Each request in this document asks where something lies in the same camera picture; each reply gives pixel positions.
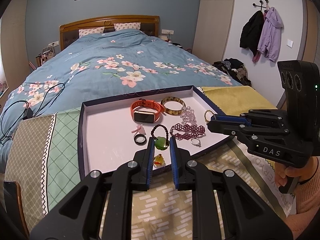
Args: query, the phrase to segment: yellow cloth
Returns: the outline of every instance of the yellow cloth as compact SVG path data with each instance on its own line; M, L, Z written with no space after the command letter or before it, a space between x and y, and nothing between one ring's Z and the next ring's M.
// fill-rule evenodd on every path
M227 115L239 116L249 109L276 109L268 100L249 86L202 87L210 98Z

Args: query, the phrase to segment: blue floral duvet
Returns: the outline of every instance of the blue floral duvet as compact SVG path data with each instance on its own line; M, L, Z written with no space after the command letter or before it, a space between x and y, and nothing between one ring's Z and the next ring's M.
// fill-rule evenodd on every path
M65 85L62 92L62 85L55 87L59 83ZM240 86L194 55L139 30L95 33L78 39L31 73L11 92L4 111L16 101L26 100L34 113L42 102L43 106L50 102L39 113L52 114L97 98L186 85ZM25 107L23 102L16 103L6 112L2 121L4 133ZM0 147L0 172L5 170L11 143L9 140Z

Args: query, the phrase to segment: wall hook rack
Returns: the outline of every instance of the wall hook rack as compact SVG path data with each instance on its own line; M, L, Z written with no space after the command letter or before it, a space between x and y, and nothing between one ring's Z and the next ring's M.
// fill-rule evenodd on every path
M252 5L253 5L254 7L256 7L256 6L260 7L260 10L262 11L262 8L266 8L266 7L265 7L265 6L262 6L262 4L263 4L263 1L262 1L262 0L260 0L259 2L261 3L261 5L256 5L255 3L253 3Z

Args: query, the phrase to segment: finger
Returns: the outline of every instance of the finger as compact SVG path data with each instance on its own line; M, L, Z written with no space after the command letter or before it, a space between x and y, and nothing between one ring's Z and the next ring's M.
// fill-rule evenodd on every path
M279 174L275 174L275 184L277 187L280 187L280 183L279 183L279 180L281 179L280 175Z
M279 174L280 177L283 178L283 179L286 176L285 173L284 173L286 168L287 167L285 165L281 164L281 163L275 163L275 173Z
M289 177L299 177L303 174L304 169L297 169L294 167L288 167L284 170L284 173Z
M288 182L288 177L285 177L284 179L283 178L279 179L279 183L283 187L287 184L287 182Z

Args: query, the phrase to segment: wooden headboard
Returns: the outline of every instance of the wooden headboard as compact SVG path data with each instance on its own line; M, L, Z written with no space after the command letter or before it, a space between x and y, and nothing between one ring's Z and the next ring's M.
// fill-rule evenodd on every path
M79 39L80 29L91 29L105 27L105 32L114 32L115 23L140 22L145 34L158 37L159 16L150 15L116 15L107 17L97 17L60 26L60 46L61 51Z

